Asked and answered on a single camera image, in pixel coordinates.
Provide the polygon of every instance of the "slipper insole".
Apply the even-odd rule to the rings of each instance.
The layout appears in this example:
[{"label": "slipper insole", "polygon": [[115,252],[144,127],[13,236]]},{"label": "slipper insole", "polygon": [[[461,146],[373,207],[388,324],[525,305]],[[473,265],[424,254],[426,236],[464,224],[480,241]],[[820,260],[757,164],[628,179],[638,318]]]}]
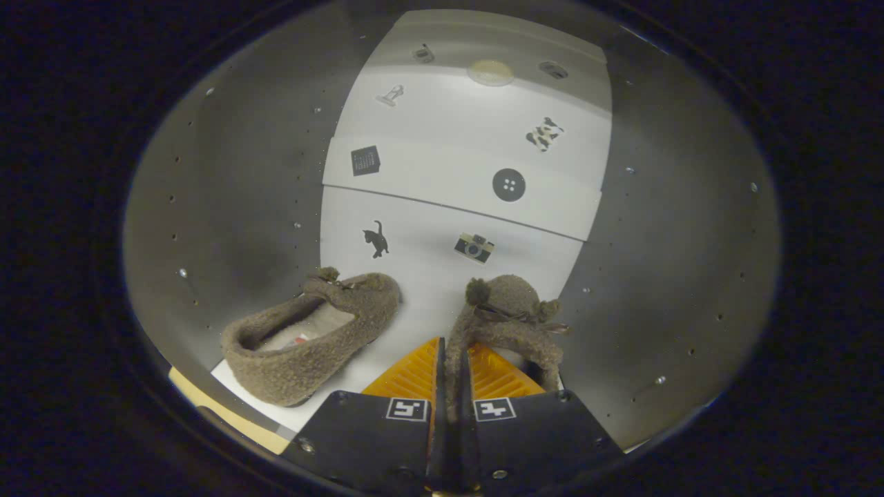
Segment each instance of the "slipper insole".
[{"label": "slipper insole", "polygon": [[[533,379],[538,384],[541,382],[540,368],[531,363],[528,359],[525,359],[522,354],[519,354],[518,352],[514,352],[507,348],[492,347],[492,349],[494,350],[494,352],[500,354],[504,359],[507,359],[513,366],[521,370],[523,373],[527,374],[529,378]],[[559,389],[561,390],[563,388],[565,388],[565,384],[562,383],[561,375],[559,375]]]},{"label": "slipper insole", "polygon": [[331,333],[353,320],[355,316],[343,310],[337,310],[328,302],[323,302],[309,316],[293,325],[289,325],[270,337],[264,339],[257,350],[280,350],[294,347],[301,338],[313,340]]}]

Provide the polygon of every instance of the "fuzzy brown slipper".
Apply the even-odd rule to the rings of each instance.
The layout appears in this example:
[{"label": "fuzzy brown slipper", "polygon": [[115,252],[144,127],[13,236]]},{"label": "fuzzy brown slipper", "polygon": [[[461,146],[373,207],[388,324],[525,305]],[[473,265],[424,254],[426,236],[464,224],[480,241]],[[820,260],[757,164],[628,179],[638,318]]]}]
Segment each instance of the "fuzzy brown slipper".
[{"label": "fuzzy brown slipper", "polygon": [[255,398],[279,406],[306,400],[390,323],[399,307],[392,278],[337,279],[337,270],[323,268],[302,295],[225,328],[225,359]]},{"label": "fuzzy brown slipper", "polygon": [[541,302],[537,292],[515,275],[498,276],[488,282],[472,279],[467,284],[467,304],[446,340],[446,406],[448,419],[457,419],[456,399],[461,389],[461,357],[467,348],[482,342],[521,354],[542,370],[540,386],[559,389],[561,348],[549,333],[568,333],[566,325],[549,323],[559,312],[558,300]]}]

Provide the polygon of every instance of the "metal enclosure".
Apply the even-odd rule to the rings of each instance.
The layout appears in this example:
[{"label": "metal enclosure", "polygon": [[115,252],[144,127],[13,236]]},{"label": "metal enclosure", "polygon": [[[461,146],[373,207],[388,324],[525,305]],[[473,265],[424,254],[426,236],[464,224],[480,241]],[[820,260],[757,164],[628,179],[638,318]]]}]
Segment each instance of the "metal enclosure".
[{"label": "metal enclosure", "polygon": [[[402,4],[330,3],[232,54],[181,97],[133,178],[124,259],[141,326],[203,392],[288,438],[211,376],[219,334],[319,265],[325,151],[371,51],[422,7]],[[604,196],[560,296],[575,332],[557,340],[566,387],[626,449],[712,401],[751,352],[780,265],[774,188],[749,130],[684,63],[584,7],[532,4],[483,10],[608,60]]]}]

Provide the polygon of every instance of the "sticker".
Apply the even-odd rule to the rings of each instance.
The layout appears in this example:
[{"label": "sticker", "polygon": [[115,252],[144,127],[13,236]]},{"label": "sticker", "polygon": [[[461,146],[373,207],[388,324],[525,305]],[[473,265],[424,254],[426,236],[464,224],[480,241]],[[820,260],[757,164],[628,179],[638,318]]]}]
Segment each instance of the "sticker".
[{"label": "sticker", "polygon": [[515,75],[509,65],[499,60],[477,60],[467,68],[467,75],[476,83],[488,87],[503,87],[513,82]]},{"label": "sticker", "polygon": [[387,105],[389,105],[391,107],[395,107],[396,102],[394,102],[394,100],[396,98],[402,96],[404,93],[405,93],[405,88],[402,85],[396,85],[396,86],[392,87],[392,89],[390,91],[388,91],[386,95],[376,96],[375,100],[377,100],[380,103],[386,103]]},{"label": "sticker", "polygon": [[513,419],[515,410],[508,397],[502,399],[487,399],[473,402],[476,408],[476,421],[500,421],[501,419]]},{"label": "sticker", "polygon": [[494,250],[494,244],[481,235],[461,233],[454,250],[480,264],[485,264]]},{"label": "sticker", "polygon": [[549,74],[556,80],[564,80],[568,76],[568,71],[565,71],[565,68],[561,65],[554,63],[551,60],[547,60],[546,62],[541,62],[540,65],[537,66],[538,69],[543,71],[544,73]]},{"label": "sticker", "polygon": [[390,405],[387,407],[387,419],[397,419],[399,421],[416,421],[425,423],[427,421],[428,402],[421,399],[390,399]]},{"label": "sticker", "polygon": [[525,177],[515,169],[501,169],[494,174],[494,194],[504,202],[515,202],[525,195]]},{"label": "sticker", "polygon": [[421,48],[412,52],[411,55],[421,64],[428,64],[436,60],[436,56],[433,55],[433,52],[430,51],[430,47],[428,47],[426,43],[423,43]]},{"label": "sticker", "polygon": [[381,170],[381,157],[377,154],[377,147],[374,145],[350,152],[350,158],[353,162],[354,176],[372,174]]},{"label": "sticker", "polygon": [[553,140],[564,133],[565,130],[555,124],[552,119],[544,118],[544,123],[526,134],[525,140],[533,143],[541,152],[546,152],[553,145]]},{"label": "sticker", "polygon": [[372,259],[383,257],[384,252],[390,253],[390,249],[387,248],[386,238],[384,237],[384,225],[377,219],[375,219],[375,222],[377,223],[376,233],[371,230],[362,230],[362,233],[365,235],[365,242],[375,247],[375,255],[371,256]]}]

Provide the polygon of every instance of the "cat sticker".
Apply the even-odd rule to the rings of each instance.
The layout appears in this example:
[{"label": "cat sticker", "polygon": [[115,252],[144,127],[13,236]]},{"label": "cat sticker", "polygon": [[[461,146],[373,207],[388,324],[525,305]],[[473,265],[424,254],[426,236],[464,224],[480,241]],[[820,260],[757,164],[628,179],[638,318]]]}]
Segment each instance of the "cat sticker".
[{"label": "cat sticker", "polygon": [[375,222],[377,223],[377,233],[371,230],[362,230],[365,233],[365,242],[375,247],[375,255],[371,256],[372,259],[384,256],[383,252],[390,253],[390,250],[387,248],[386,238],[384,238],[384,225],[381,225],[381,222],[376,219]]},{"label": "cat sticker", "polygon": [[534,131],[525,135],[525,140],[530,141],[541,152],[546,152],[552,145],[553,140],[564,134],[565,130],[555,124],[552,119],[544,118],[544,124],[534,128]]}]

